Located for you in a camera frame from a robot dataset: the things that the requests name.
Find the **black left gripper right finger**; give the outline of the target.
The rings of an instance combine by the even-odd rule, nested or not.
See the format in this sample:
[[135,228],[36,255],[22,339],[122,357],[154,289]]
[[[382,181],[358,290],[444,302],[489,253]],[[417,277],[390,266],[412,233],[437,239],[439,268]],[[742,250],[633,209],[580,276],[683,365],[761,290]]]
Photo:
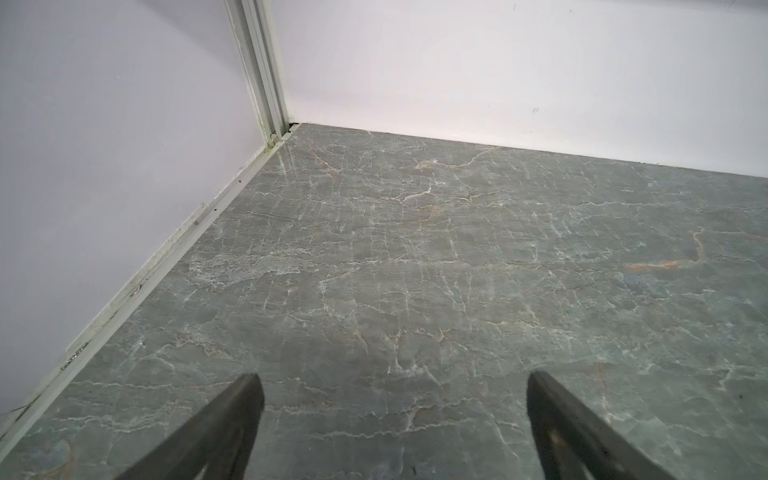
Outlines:
[[670,479],[545,371],[527,380],[526,408],[546,479]]

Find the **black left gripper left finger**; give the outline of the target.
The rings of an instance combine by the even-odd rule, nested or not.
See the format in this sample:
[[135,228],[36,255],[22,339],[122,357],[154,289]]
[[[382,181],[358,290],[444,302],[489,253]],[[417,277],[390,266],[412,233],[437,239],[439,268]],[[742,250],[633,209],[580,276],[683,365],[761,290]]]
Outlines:
[[259,376],[244,374],[119,477],[242,479],[264,407]]

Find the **aluminium corner frame post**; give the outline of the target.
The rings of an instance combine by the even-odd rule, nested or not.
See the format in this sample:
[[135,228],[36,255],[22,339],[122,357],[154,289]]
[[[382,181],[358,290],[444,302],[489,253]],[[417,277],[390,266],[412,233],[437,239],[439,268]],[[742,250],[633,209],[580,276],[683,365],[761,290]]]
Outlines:
[[289,132],[291,121],[281,86],[276,49],[269,28],[265,1],[225,1],[230,24],[256,108],[267,149]]

